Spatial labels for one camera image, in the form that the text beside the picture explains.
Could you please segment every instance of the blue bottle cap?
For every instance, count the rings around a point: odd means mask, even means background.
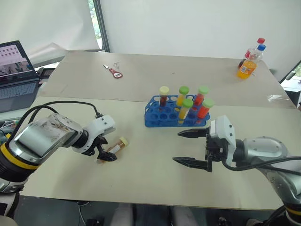
[[[265,47],[266,47],[265,45],[260,44],[260,45],[258,45],[257,49],[260,51],[263,51],[265,49]]]

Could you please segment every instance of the red bottle cap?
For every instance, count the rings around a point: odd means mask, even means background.
[[[265,39],[264,39],[264,38],[259,38],[259,39],[257,40],[257,42],[258,42],[259,44],[263,44],[263,43],[265,42]]]

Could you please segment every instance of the yellow cap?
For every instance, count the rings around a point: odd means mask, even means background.
[[[125,146],[128,146],[128,141],[127,139],[125,139],[124,137],[119,138],[119,140],[121,140]]]
[[[169,88],[167,86],[161,86],[159,89],[159,94],[166,96],[169,93]]]

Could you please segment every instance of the laptop screen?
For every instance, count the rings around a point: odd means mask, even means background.
[[[37,77],[19,41],[0,44],[0,85]]]

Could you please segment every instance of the tabletop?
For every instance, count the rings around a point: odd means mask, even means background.
[[[206,140],[177,136],[186,128],[147,128],[144,102],[38,97],[33,105],[54,100],[79,100],[95,104],[116,122],[106,135],[110,145],[125,136],[129,146],[117,160],[103,165],[96,156],[59,148],[25,184],[22,195],[47,198],[131,202],[229,209],[276,209],[282,205],[269,181],[256,169],[233,172],[213,163],[213,172],[184,167],[172,160],[187,156],[205,158]],[[53,105],[60,114],[82,126],[94,119],[91,107]],[[50,114],[41,110],[38,118]],[[292,155],[300,155],[301,113],[296,109],[214,106],[211,119],[227,115],[236,139],[270,136],[281,140]]]
[[[207,97],[217,105],[295,108],[264,62],[249,79],[241,80],[236,76],[239,61],[75,51],[59,64],[40,95],[148,102],[161,86],[177,95],[182,85],[190,87],[190,94],[207,85]],[[103,64],[123,77],[115,79]]]

